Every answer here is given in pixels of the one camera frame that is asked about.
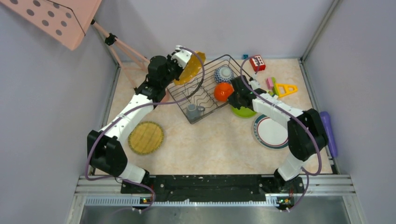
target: blue and white bowl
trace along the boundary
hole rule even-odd
[[[223,65],[214,71],[214,80],[216,83],[231,83],[234,73],[230,67]]]

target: purple bottle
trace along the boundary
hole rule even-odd
[[[329,138],[329,150],[332,157],[338,156],[337,146],[335,145],[332,125],[330,121],[330,115],[328,112],[323,111],[320,113],[320,118],[322,119],[323,126],[325,127],[325,131],[327,137]]]

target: green plate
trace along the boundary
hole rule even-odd
[[[251,118],[252,116],[256,115],[257,112],[250,110],[249,108],[246,107],[241,107],[239,110],[236,109],[235,107],[231,106],[231,110],[234,112],[234,114],[238,117],[241,118]]]

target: red box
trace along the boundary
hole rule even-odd
[[[262,60],[261,55],[255,55],[252,58],[250,58],[249,61],[255,71],[257,71],[257,68],[259,71],[265,69],[265,63]]]

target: yellow toy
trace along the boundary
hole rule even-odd
[[[297,92],[298,88],[296,85],[275,83],[273,90],[274,90],[275,94],[278,95],[279,98],[281,98],[281,97],[284,97],[284,96],[287,96],[287,95]]]

